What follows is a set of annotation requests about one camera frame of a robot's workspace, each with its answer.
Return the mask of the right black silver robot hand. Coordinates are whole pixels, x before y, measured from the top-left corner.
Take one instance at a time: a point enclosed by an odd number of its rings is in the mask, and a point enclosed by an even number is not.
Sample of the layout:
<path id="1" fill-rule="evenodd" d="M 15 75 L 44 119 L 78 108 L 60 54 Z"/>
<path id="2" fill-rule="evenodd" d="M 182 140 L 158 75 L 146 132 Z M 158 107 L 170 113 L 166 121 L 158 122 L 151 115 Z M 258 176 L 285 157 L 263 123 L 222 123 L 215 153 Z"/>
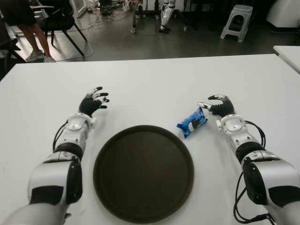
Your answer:
<path id="1" fill-rule="evenodd" d="M 199 107 L 208 110 L 213 115 L 217 115 L 222 118 L 227 115 L 232 115 L 236 113 L 231 100 L 226 95 L 222 95 L 222 94 L 212 95 L 208 97 L 208 100 L 219 100 L 221 101 L 221 103 L 216 105 L 211 105 L 204 102 L 198 102 L 197 104 Z"/>

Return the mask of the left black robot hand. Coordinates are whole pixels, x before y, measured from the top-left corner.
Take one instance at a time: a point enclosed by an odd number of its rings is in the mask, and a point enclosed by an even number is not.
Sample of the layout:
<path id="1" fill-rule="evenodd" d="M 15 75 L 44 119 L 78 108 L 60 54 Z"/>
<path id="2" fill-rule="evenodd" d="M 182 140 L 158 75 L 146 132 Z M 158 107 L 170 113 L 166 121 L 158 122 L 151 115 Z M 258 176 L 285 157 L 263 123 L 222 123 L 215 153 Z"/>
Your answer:
<path id="1" fill-rule="evenodd" d="M 110 100 L 107 98 L 107 92 L 100 92 L 102 87 L 96 87 L 90 90 L 79 105 L 78 112 L 92 117 L 92 114 L 99 109 L 106 109 L 105 105 Z"/>

